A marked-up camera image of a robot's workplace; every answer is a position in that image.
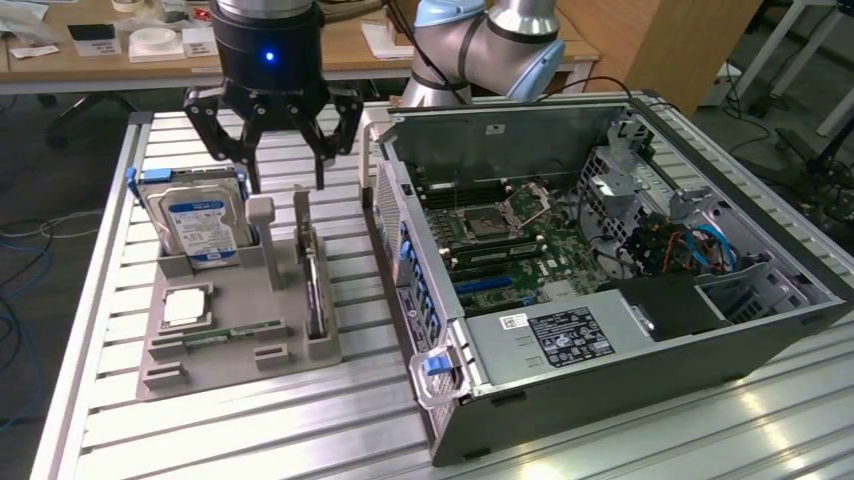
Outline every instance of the circuit board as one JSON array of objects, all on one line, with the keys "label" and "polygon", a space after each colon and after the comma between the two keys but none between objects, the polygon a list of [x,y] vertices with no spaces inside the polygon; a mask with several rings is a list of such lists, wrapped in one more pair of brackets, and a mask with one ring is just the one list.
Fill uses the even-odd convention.
[{"label": "circuit board", "polygon": [[[536,188],[530,188],[531,184],[520,185],[504,202],[425,212],[433,238],[444,251],[494,252],[500,251],[494,245],[536,239],[530,240],[536,251],[524,252],[519,258],[499,257],[474,268],[459,268],[455,258],[448,262],[451,281],[468,315],[546,303],[562,296],[587,295],[611,278],[570,221],[568,204],[535,184]],[[512,252],[520,247],[507,248]],[[487,284],[495,287],[482,289]]]}]

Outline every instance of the gray floor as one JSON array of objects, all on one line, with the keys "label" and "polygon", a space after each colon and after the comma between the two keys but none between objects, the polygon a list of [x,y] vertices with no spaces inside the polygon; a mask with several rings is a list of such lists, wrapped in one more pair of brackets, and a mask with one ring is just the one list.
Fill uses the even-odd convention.
[{"label": "gray floor", "polygon": [[[736,64],[748,63],[767,34],[768,31],[763,30],[759,34],[744,37],[732,56]],[[795,47],[794,43],[786,43],[775,54],[763,72],[766,80]],[[812,131],[852,85],[854,73],[822,58],[815,58],[788,92],[790,111],[772,110],[763,123],[770,128],[795,129],[820,148],[827,140]],[[763,89],[764,85],[758,82],[746,95],[744,103]],[[61,95],[60,106],[68,106],[75,98],[76,96]],[[179,91],[137,92],[128,95],[128,98],[140,109],[180,109]],[[9,100],[0,98],[0,104],[8,104]],[[57,110],[43,109],[33,97],[21,96],[14,108],[0,115],[0,224],[27,218],[52,218],[103,206],[124,131],[124,114],[112,105],[99,106],[68,131],[71,147],[57,152],[44,145],[41,136],[56,113]],[[760,134],[755,127],[732,120],[718,109],[700,110],[694,120],[727,148]],[[850,161],[852,153],[854,139],[848,140],[839,159]],[[768,166],[778,165],[784,160],[772,148],[772,140],[746,147],[739,150],[739,155]],[[75,221],[68,229],[79,231],[92,224],[93,219]],[[20,243],[39,246],[43,240],[33,238]],[[13,302],[43,358],[47,392],[37,408],[29,412],[27,421],[0,432],[0,479],[4,480],[25,478],[32,465],[41,420],[64,354],[93,241],[93,236],[56,240],[51,248],[51,272],[37,286]],[[0,278],[5,278],[27,261],[25,255],[0,249]],[[8,348],[4,343],[0,358],[5,358],[8,352],[4,350]],[[13,416],[27,404],[35,388],[33,378],[35,365],[21,355],[13,367],[0,376],[0,419]]]}]

